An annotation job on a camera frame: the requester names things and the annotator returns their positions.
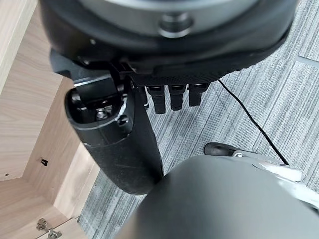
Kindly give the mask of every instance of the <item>light wood panel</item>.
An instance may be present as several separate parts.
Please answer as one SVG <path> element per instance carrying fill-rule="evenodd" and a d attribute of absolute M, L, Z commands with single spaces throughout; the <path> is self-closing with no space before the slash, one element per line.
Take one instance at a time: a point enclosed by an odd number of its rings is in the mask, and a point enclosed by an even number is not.
<path fill-rule="evenodd" d="M 22 178 L 0 182 L 0 239 L 34 239 L 44 232 L 35 227 L 45 218 L 56 227 L 67 218 Z"/>
<path fill-rule="evenodd" d="M 64 78 L 26 166 L 23 178 L 54 203 L 80 141 L 65 115 L 65 93 L 73 87 Z M 48 161 L 44 166 L 40 158 Z"/>
<path fill-rule="evenodd" d="M 80 226 L 77 224 L 75 219 L 70 219 L 64 224 L 54 229 L 56 232 L 61 232 L 62 236 L 60 239 L 87 239 Z M 47 239 L 47 235 L 43 235 L 38 239 Z"/>
<path fill-rule="evenodd" d="M 19 43 L 16 38 L 24 34 L 23 26 L 28 23 L 27 16 L 33 11 L 33 7 L 35 1 L 32 0 L 0 0 L 0 13 L 3 13 L 0 14 L 2 83 L 3 62 L 8 63 L 15 56 L 13 48 L 17 48 Z M 20 18 L 13 20 L 17 14 L 20 14 Z M 11 29 L 16 24 L 18 26 L 12 32 Z M 14 37 L 12 48 L 8 47 L 7 38 L 10 33 Z M 62 80 L 61 76 L 52 73 L 49 49 L 50 44 L 44 34 L 39 9 L 36 9 L 0 95 L 0 181 L 23 175 Z"/>
<path fill-rule="evenodd" d="M 37 0 L 0 0 L 0 94 Z"/>
<path fill-rule="evenodd" d="M 99 166 L 80 144 L 53 205 L 67 218 L 78 217 L 99 171 Z"/>

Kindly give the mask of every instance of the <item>metal bracket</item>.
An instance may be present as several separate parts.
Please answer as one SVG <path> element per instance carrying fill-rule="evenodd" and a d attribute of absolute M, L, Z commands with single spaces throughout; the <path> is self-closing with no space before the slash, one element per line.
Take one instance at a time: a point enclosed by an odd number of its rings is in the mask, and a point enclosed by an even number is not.
<path fill-rule="evenodd" d="M 44 218 L 39 219 L 36 228 L 38 231 L 46 231 L 48 233 L 48 239 L 57 239 L 62 236 L 62 233 L 54 231 L 53 227 Z"/>

